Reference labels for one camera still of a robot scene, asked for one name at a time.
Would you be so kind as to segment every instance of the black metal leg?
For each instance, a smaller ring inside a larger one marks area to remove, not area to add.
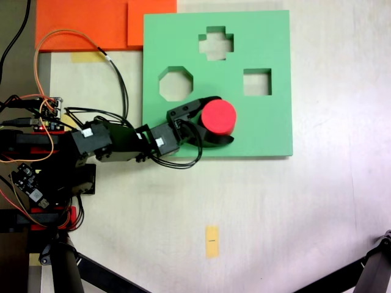
[[[296,291],[295,293],[342,293],[353,288],[363,271],[365,258],[361,258],[342,269]]]
[[[354,293],[386,293],[391,276],[390,247],[371,255]]]
[[[69,245],[55,245],[50,260],[55,293],[84,293],[75,253]]]
[[[151,293],[82,254],[78,266],[84,281],[107,293]]]

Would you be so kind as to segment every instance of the octagonal hole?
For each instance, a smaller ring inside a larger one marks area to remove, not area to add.
[[[193,76],[183,66],[169,66],[159,76],[159,93],[168,102],[185,100],[193,91]]]

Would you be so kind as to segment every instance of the square hole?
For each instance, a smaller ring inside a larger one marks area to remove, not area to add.
[[[243,91],[245,96],[270,96],[271,69],[245,69]]]

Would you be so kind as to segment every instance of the red cylinder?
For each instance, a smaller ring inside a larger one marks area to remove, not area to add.
[[[236,110],[229,102],[216,99],[203,108],[201,121],[207,130],[219,136],[229,136],[235,128]]]

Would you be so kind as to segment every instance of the orange wire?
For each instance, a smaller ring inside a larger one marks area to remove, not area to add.
[[[11,169],[9,169],[9,172],[10,172],[10,178],[11,178],[12,189],[13,189],[13,192],[14,192],[14,194],[15,194],[16,200],[19,202],[19,205],[20,205],[21,208],[24,210],[26,217],[28,217],[28,218],[29,218],[30,220],[32,220],[34,223],[36,223],[36,224],[38,224],[38,225],[40,225],[40,226],[46,228],[45,225],[42,225],[40,222],[34,220],[34,219],[29,215],[29,213],[27,212],[26,208],[23,206],[23,204],[22,204],[21,200],[19,199],[18,194],[17,194],[17,192],[16,192],[15,185],[14,185],[14,183],[13,183],[12,171],[11,171]]]
[[[53,98],[51,98],[51,97],[49,97],[49,96],[45,96],[45,95],[40,95],[39,93],[33,93],[32,95],[20,96],[19,98],[25,99],[25,98],[30,98],[30,97],[32,97],[32,96],[41,96],[42,98],[50,99],[51,101],[54,101]]]
[[[28,217],[28,215],[21,209],[19,208],[15,203],[13,203],[4,193],[3,191],[0,189],[0,194],[12,205],[14,206],[15,208],[17,208],[22,214],[24,214],[26,217]]]
[[[8,157],[6,154],[1,154],[3,157],[6,157],[8,160],[12,161],[11,157]]]
[[[41,113],[42,112],[42,107],[43,107],[43,104],[47,104],[48,101],[47,100],[44,100],[42,103],[41,103],[41,106],[39,108],[39,112]],[[48,131],[48,129],[46,128],[46,126],[43,124],[43,121],[42,121],[42,117],[39,118],[40,121],[41,121],[41,124],[43,126],[43,128],[45,129],[46,133],[48,134],[49,136],[49,139],[50,139],[50,142],[51,142],[51,151],[50,151],[50,154],[47,155],[46,157],[43,157],[42,159],[36,159],[36,160],[23,160],[23,159],[18,159],[18,160],[11,160],[11,161],[2,161],[0,160],[0,163],[13,163],[13,162],[40,162],[40,161],[43,161],[43,160],[46,160],[47,158],[49,158],[52,154],[53,154],[53,151],[54,151],[54,142],[53,142],[53,139],[51,138],[51,135]]]
[[[64,34],[64,33],[71,33],[71,34],[80,35],[80,36],[86,38],[88,41],[90,41],[94,46],[99,48],[99,46],[88,35],[80,32],[80,31],[76,31],[74,29],[56,29],[55,31],[52,31],[52,32],[49,32],[48,34],[46,34],[40,40],[39,44],[37,45],[37,49],[35,50],[35,54],[34,54],[34,77],[35,77],[35,83],[37,84],[38,90],[39,90],[39,92],[42,95],[44,95],[44,92],[43,92],[43,88],[41,86],[41,83],[39,81],[39,76],[38,76],[38,55],[39,55],[39,50],[42,47],[42,45],[44,44],[44,42],[46,42],[46,40],[50,36],[57,35],[57,34]]]

